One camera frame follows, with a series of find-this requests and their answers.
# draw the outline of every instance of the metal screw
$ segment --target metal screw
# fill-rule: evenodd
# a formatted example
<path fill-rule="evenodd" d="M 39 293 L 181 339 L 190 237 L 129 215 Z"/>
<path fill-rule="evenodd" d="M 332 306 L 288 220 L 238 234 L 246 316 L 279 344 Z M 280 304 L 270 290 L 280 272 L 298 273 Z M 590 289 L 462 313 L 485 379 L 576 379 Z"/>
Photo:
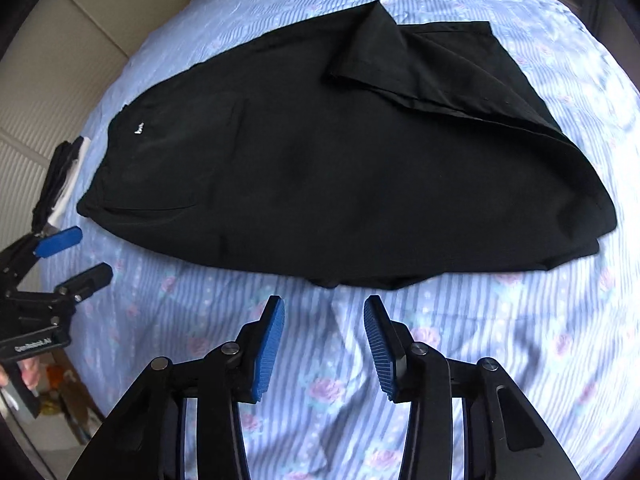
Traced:
<path fill-rule="evenodd" d="M 164 370 L 169 365 L 169 359 L 166 357 L 156 357 L 153 361 L 151 361 L 151 369 L 152 370 Z"/>
<path fill-rule="evenodd" d="M 500 365 L 495 359 L 491 359 L 490 357 L 485 357 L 484 359 L 482 359 L 482 368 L 484 368 L 485 370 L 495 372 L 499 367 Z"/>
<path fill-rule="evenodd" d="M 424 343 L 411 343 L 411 352 L 416 355 L 425 355 L 429 351 L 429 347 Z"/>
<path fill-rule="evenodd" d="M 224 355 L 236 355 L 240 351 L 240 345 L 231 341 L 229 343 L 224 343 L 221 350 Z"/>

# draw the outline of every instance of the person's hand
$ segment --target person's hand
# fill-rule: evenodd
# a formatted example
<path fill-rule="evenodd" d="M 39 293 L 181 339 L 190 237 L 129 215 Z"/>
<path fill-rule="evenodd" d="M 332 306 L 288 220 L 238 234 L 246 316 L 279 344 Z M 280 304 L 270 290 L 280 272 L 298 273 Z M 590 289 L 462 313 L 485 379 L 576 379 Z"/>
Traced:
<path fill-rule="evenodd" d="M 22 380 L 24 384 L 27 385 L 28 389 L 34 390 L 38 386 L 38 382 L 40 382 L 40 358 L 31 357 L 20 361 L 20 363 L 22 364 Z M 0 387 L 7 386 L 8 383 L 9 378 L 6 376 L 4 368 L 0 366 Z"/>

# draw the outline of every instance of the bed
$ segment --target bed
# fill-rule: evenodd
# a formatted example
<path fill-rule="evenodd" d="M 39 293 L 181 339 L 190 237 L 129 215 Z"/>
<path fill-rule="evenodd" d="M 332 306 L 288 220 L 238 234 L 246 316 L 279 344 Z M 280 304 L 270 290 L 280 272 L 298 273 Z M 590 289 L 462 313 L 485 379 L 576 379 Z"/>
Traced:
<path fill-rule="evenodd" d="M 393 479 L 407 405 L 380 390 L 362 323 L 369 294 L 446 357 L 497 358 L 583 480 L 602 480 L 640 428 L 640 96 L 614 59 L 555 0 L 380 0 L 401 24 L 481 20 L 521 67 L 609 191 L 620 226 L 597 256 L 550 272 L 446 274 L 389 292 L 199 267 L 142 250 L 75 205 L 106 150 L 113 116 L 150 86 L 268 30 L 373 0 L 193 0 L 151 34 L 84 127 L 92 139 L 63 226 L 78 248 L 44 262 L 44 289 L 98 262 L 111 286 L 79 308 L 68 354 L 104 413 L 152 358 L 202 357 L 284 298 L 287 325 L 268 393 L 242 405 L 252 478 Z M 188 478 L 196 478 L 194 406 Z M 454 475 L 463 471 L 455 410 Z"/>

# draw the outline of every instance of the black garment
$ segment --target black garment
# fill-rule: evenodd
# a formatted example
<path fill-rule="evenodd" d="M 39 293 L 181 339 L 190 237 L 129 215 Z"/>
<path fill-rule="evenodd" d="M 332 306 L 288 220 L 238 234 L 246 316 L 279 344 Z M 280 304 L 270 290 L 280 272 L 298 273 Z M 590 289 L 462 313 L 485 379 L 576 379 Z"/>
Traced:
<path fill-rule="evenodd" d="M 377 2 L 150 88 L 78 212 L 206 266 L 398 288 L 598 251 L 613 204 L 488 23 Z"/>

